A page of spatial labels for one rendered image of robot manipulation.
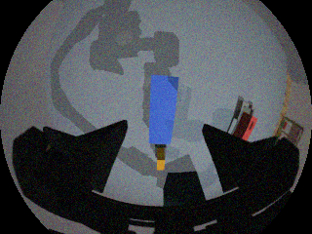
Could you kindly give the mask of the yellow cube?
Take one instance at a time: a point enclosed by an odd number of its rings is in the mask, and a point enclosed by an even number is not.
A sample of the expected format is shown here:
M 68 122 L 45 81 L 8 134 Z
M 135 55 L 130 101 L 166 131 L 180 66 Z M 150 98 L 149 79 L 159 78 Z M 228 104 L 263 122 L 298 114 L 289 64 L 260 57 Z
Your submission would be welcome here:
M 164 171 L 165 148 L 157 148 L 157 171 Z

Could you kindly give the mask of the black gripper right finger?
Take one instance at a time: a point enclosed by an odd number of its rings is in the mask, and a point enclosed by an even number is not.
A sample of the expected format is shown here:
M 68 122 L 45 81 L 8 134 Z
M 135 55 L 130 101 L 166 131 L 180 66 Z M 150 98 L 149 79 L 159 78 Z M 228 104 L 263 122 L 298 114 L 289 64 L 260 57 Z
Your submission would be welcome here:
M 277 141 L 276 136 L 258 141 L 242 140 L 208 124 L 203 125 L 202 133 L 223 192 L 237 187 L 238 180 L 254 166 L 261 152 L 273 147 Z

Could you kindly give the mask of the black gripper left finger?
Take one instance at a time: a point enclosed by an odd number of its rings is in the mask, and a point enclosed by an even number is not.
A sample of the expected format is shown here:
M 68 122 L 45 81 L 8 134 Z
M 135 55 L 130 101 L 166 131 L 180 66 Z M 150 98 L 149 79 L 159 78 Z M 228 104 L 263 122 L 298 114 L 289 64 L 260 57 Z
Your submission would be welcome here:
M 94 191 L 102 194 L 127 129 L 128 121 L 122 120 L 82 136 L 59 132 L 50 126 L 44 126 L 43 132 L 51 147 L 69 156 L 75 168 L 93 185 Z

